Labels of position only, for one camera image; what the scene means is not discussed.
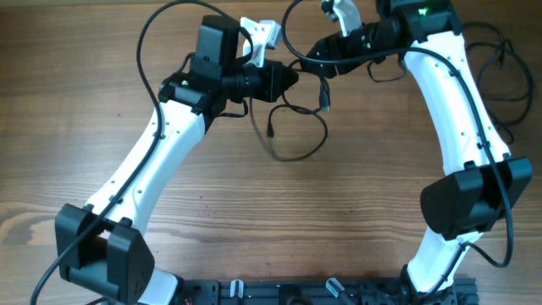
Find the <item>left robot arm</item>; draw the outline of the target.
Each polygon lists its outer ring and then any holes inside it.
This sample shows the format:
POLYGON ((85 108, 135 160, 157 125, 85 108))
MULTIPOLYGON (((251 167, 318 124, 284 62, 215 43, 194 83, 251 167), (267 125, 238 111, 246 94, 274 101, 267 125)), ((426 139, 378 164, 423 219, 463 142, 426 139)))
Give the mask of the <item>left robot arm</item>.
POLYGON ((55 219, 63 280, 112 304, 185 304, 185 282, 158 269, 144 235, 163 189, 183 159, 226 115, 227 102, 275 102, 298 76, 265 53, 279 43, 272 20, 203 18, 196 51, 166 78, 143 134, 83 207, 55 219))

